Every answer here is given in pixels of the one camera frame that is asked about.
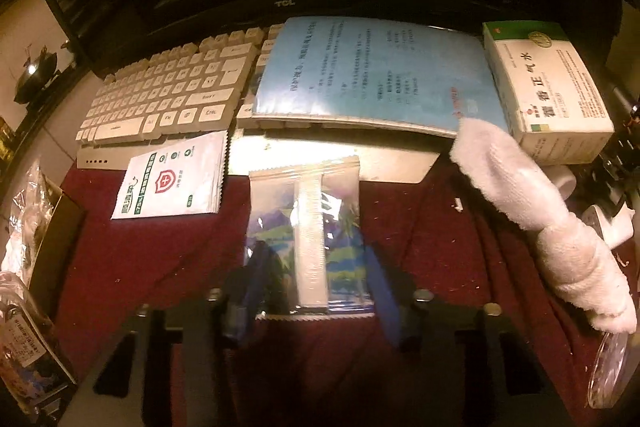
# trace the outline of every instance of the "cardboard box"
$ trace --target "cardboard box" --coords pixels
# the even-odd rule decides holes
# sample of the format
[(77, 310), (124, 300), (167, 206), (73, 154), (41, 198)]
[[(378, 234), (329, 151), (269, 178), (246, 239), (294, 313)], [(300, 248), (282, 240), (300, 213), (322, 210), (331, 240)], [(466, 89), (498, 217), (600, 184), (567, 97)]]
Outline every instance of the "cardboard box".
[(613, 124), (557, 23), (484, 24), (484, 49), (511, 134), (540, 165), (590, 163)]
[(29, 292), (41, 311), (53, 318), (84, 210), (50, 180), (47, 180), (47, 189), (55, 208), (38, 248)]

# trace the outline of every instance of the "space bar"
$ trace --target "space bar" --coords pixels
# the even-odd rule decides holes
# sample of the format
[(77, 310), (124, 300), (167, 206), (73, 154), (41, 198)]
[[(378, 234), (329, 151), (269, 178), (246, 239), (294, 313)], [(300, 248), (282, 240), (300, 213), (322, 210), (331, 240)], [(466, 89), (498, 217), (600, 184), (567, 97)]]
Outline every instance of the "space bar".
[(144, 117), (130, 118), (118, 122), (103, 124), (95, 131), (95, 143), (114, 143), (140, 139), (140, 126)]

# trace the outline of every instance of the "white cloth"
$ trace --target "white cloth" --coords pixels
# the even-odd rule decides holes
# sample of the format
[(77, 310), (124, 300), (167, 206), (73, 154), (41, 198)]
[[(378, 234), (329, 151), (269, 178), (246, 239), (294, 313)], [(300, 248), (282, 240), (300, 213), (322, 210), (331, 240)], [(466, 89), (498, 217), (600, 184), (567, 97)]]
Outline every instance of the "white cloth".
[(625, 275), (606, 243), (575, 214), (545, 173), (495, 125), (462, 118), (451, 159), (521, 229), (538, 233), (538, 269), (561, 299), (587, 311), (601, 331), (636, 331)]

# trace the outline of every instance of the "barcode label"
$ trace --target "barcode label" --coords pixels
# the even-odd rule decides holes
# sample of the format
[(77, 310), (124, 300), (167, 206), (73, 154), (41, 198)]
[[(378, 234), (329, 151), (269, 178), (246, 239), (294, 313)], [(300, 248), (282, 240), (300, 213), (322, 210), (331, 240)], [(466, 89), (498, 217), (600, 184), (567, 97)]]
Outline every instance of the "barcode label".
[(0, 343), (11, 352), (12, 357), (27, 367), (44, 355), (47, 350), (38, 340), (36, 333), (21, 315), (16, 315), (2, 325)]

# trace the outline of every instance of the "brown box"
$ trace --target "brown box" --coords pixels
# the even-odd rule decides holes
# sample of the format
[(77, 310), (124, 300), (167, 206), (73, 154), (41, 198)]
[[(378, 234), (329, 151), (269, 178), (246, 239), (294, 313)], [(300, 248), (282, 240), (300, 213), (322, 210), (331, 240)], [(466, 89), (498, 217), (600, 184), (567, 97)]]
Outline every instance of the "brown box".
[(84, 210), (50, 180), (47, 180), (47, 188), (54, 211), (38, 248), (29, 292), (39, 308), (53, 318), (58, 308), (66, 267), (71, 260)]

